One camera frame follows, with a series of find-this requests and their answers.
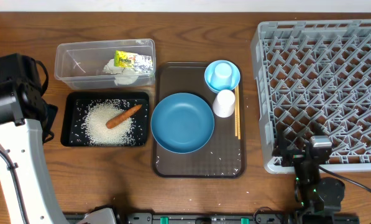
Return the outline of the white cup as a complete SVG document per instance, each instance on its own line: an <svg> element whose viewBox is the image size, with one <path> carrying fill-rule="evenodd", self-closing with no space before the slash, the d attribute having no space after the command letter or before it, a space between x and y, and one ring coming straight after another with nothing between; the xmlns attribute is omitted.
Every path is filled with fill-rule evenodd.
<svg viewBox="0 0 371 224"><path fill-rule="evenodd" d="M236 97L231 90L221 90L214 102L213 112L220 118L230 117L234 113Z"/></svg>

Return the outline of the white napkin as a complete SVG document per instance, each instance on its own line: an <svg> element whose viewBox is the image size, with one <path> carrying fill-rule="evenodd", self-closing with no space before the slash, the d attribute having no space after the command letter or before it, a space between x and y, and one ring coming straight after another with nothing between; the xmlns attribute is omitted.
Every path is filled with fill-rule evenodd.
<svg viewBox="0 0 371 224"><path fill-rule="evenodd" d="M103 73L113 75L116 85L131 85L135 83L139 77L133 68L116 67L114 65L114 59L110 59L104 66Z"/></svg>

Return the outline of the orange carrot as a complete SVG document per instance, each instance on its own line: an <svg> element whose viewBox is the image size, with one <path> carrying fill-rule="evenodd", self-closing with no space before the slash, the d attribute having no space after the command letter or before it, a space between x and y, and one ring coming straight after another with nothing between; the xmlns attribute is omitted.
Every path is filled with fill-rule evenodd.
<svg viewBox="0 0 371 224"><path fill-rule="evenodd" d="M129 110L113 117L112 119L110 119L107 123L106 123L106 127L108 129L112 129L112 128L115 128L116 126L120 125L121 123L123 123L126 119L130 118L132 115L134 115L136 112L138 112L138 110L140 110L142 107L142 105L135 105L133 106L132 108L130 108Z"/></svg>

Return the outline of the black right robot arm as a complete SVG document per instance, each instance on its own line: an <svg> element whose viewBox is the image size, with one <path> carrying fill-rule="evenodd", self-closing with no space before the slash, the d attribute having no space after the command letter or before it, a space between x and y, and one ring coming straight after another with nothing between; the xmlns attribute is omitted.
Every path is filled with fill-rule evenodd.
<svg viewBox="0 0 371 224"><path fill-rule="evenodd" d="M334 214L341 210L345 185L342 181L320 176L319 167L329 159L332 142L322 131L315 130L302 149L290 149L284 130L277 131L275 152L282 164L292 166L296 179L295 200L301 208L283 217L283 223L334 223Z"/></svg>

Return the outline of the yellow green snack wrapper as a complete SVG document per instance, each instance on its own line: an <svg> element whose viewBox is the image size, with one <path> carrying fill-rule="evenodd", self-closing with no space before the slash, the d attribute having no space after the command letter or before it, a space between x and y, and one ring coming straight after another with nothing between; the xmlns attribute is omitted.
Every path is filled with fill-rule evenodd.
<svg viewBox="0 0 371 224"><path fill-rule="evenodd" d="M132 68L136 72L148 73L153 70L151 56L117 50L114 54L114 66Z"/></svg>

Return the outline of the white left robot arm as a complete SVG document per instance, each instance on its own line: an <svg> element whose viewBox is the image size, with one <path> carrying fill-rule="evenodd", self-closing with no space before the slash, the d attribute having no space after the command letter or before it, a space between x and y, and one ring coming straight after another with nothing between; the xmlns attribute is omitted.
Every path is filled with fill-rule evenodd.
<svg viewBox="0 0 371 224"><path fill-rule="evenodd" d="M64 216L44 155L57 110L29 82L0 83L0 183L11 223L115 223L111 208Z"/></svg>

